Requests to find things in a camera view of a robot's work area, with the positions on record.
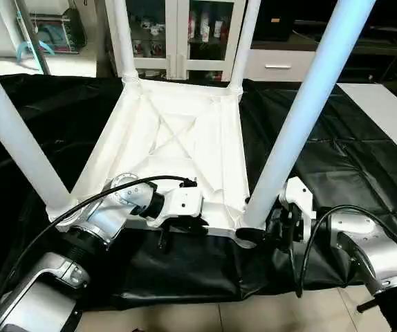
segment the drawer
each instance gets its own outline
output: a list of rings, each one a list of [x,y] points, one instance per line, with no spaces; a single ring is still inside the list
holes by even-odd
[[[245,78],[254,81],[301,82],[315,52],[250,50]]]

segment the white plastic leg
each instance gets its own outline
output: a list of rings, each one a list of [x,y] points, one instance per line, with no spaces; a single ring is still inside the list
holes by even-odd
[[[311,68],[280,130],[243,222],[264,229],[304,143],[342,72],[376,0],[339,0],[318,46]]]
[[[136,65],[134,64],[134,53],[132,51],[131,31],[129,29],[127,5],[125,0],[113,0],[116,15],[116,26],[120,41],[120,54],[122,56],[124,82],[138,80]]]
[[[50,216],[57,216],[75,205],[75,199],[65,188],[1,85],[0,141],[45,202]],[[9,188],[6,193],[8,196],[11,194],[15,194],[15,188]]]
[[[260,3],[261,0],[249,0],[248,2],[240,35],[239,47],[235,57],[234,69],[232,70],[231,82],[228,86],[231,92],[239,95],[243,93],[241,83],[243,82],[246,62],[248,61],[249,51],[251,49],[252,36],[254,35]]]

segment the tile floor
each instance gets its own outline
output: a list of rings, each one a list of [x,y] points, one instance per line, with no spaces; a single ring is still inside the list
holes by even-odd
[[[77,332],[367,332],[390,331],[378,308],[356,306],[370,299],[364,286],[254,296],[243,302],[172,304],[83,314]]]

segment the white cabinet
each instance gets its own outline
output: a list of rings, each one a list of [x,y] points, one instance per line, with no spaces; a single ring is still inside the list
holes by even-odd
[[[315,52],[250,50],[245,78],[254,81],[302,82]]]
[[[137,69],[168,79],[229,81],[246,0],[126,0]],[[122,72],[112,0],[106,1]]]

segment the floor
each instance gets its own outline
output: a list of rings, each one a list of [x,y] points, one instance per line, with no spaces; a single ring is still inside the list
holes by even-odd
[[[45,53],[51,75],[95,77],[95,44],[88,43],[79,54],[50,55]],[[25,54],[18,63],[14,57],[0,58],[0,75],[39,74],[38,65],[31,54]]]
[[[253,296],[242,302],[170,304],[84,313],[77,332],[367,332],[390,331],[378,308],[360,314],[371,297],[364,286]]]

